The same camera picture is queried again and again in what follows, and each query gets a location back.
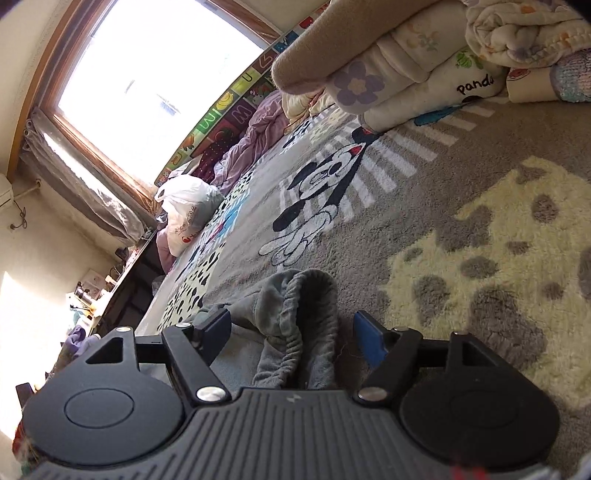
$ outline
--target sunlight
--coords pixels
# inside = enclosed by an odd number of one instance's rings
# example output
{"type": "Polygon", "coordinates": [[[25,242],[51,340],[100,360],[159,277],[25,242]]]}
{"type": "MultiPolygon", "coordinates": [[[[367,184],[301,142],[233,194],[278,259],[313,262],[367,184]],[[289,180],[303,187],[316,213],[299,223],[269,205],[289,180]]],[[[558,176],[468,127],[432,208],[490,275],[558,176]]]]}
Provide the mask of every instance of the sunlight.
{"type": "Polygon", "coordinates": [[[187,133],[261,51],[196,0],[118,0],[59,108],[124,171],[153,184],[187,133]]]}
{"type": "Polygon", "coordinates": [[[69,326],[68,305],[53,303],[4,272],[0,288],[0,431],[10,439],[21,420],[15,386],[42,385],[69,326]]]}

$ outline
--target blanket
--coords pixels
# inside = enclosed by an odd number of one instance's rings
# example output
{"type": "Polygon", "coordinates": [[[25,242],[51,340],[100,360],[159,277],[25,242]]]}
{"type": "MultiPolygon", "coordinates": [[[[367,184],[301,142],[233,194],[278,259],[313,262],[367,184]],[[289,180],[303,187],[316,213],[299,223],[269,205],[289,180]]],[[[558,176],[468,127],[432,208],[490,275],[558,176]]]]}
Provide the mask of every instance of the blanket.
{"type": "Polygon", "coordinates": [[[426,82],[414,83],[359,116],[361,124],[376,132],[443,108],[454,108],[499,93],[506,68],[480,60],[465,47],[433,70],[426,82]]]}
{"type": "Polygon", "coordinates": [[[334,104],[335,101],[324,89],[300,95],[283,92],[281,94],[281,106],[290,123],[285,129],[285,133],[293,132],[307,118],[318,115],[334,104]]]}
{"type": "Polygon", "coordinates": [[[313,92],[386,32],[437,0],[333,0],[281,53],[273,81],[287,93],[313,92]]]}
{"type": "Polygon", "coordinates": [[[464,0],[466,41],[482,59],[515,68],[548,67],[591,47],[591,26],[563,0],[464,0]]]}
{"type": "Polygon", "coordinates": [[[212,185],[227,194],[242,174],[277,143],[287,124],[281,108],[281,92],[276,90],[261,102],[244,136],[223,156],[212,185]]]}
{"type": "Polygon", "coordinates": [[[345,112],[360,114],[425,82],[466,46],[465,10],[457,0],[441,0],[417,13],[333,73],[326,91],[345,112]]]}

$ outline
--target black mount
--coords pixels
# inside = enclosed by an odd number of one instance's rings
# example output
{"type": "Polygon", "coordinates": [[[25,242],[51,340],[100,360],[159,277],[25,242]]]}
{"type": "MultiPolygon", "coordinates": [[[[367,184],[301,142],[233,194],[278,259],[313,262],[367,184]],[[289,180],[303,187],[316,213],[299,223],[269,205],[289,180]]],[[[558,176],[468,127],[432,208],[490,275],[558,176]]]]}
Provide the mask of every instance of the black mount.
{"type": "Polygon", "coordinates": [[[486,469],[509,480],[545,458],[556,407],[472,335],[425,340],[366,312],[355,329],[377,367],[354,401],[251,388],[232,401],[209,369],[230,336],[227,310],[158,336],[117,328],[25,405],[25,433],[48,460],[31,478],[410,480],[486,469]],[[174,390],[142,374],[143,362],[165,364],[174,390]],[[441,372],[424,375],[432,369],[441,372]]]}

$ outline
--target pink blanket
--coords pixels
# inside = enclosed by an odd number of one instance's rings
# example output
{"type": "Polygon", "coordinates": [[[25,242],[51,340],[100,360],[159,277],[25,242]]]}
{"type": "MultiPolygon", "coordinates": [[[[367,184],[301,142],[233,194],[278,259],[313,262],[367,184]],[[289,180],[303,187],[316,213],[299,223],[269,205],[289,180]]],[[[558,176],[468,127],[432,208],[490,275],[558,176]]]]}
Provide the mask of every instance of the pink blanket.
{"type": "Polygon", "coordinates": [[[265,98],[248,122],[241,140],[216,165],[212,181],[226,195],[241,175],[283,137],[288,119],[281,108],[281,92],[276,90],[265,98]]]}

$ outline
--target wooden window frame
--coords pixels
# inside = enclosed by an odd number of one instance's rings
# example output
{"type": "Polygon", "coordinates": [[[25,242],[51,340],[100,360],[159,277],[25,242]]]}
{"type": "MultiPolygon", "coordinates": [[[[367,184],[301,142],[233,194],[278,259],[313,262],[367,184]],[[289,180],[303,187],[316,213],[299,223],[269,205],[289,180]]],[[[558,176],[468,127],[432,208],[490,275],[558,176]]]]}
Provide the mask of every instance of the wooden window frame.
{"type": "MultiPolygon", "coordinates": [[[[146,211],[154,214],[158,205],[154,200],[155,186],[131,177],[82,135],[58,107],[59,100],[92,34],[100,27],[117,0],[74,0],[66,10],[41,56],[12,142],[8,178],[14,178],[18,156],[24,139],[24,125],[34,105],[38,105],[60,132],[112,182],[126,191],[146,211]]],[[[279,34],[263,20],[233,0],[206,0],[234,17],[255,35],[271,44],[279,34]]]]}

